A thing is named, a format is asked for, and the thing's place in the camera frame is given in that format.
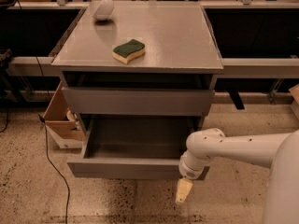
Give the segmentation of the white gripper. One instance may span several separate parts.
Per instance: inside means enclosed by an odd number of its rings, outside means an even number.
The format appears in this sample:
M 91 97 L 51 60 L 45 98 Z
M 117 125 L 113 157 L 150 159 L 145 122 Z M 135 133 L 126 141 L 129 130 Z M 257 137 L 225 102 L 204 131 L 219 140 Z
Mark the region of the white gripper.
M 183 176 L 178 181 L 175 202 L 182 204 L 186 201 L 191 189 L 192 180 L 198 179 L 207 165 L 207 157 L 195 157 L 189 150 L 180 157 L 179 172 Z

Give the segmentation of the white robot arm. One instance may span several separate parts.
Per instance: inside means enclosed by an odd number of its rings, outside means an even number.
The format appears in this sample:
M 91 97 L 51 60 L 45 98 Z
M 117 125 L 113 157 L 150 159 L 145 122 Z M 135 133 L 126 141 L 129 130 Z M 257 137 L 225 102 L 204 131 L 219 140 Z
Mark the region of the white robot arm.
M 263 224 L 299 224 L 299 132 L 227 137 L 219 129 L 192 133 L 180 157 L 176 202 L 184 203 L 193 180 L 216 157 L 270 170 Z

